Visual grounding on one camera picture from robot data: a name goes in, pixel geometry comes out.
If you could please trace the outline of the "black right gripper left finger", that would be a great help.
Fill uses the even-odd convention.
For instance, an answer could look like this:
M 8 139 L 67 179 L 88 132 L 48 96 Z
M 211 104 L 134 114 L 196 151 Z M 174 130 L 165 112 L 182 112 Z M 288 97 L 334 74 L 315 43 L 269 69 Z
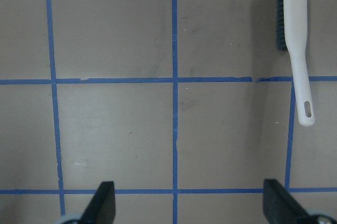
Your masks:
M 111 224 L 116 216 L 115 188 L 113 181 L 101 182 L 84 210 L 80 223 Z

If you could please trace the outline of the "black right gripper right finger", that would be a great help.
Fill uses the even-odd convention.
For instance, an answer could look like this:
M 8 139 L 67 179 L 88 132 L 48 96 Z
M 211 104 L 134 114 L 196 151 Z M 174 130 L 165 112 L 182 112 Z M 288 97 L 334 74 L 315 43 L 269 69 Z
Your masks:
M 310 223 L 310 215 L 276 179 L 263 181 L 263 213 L 268 223 Z

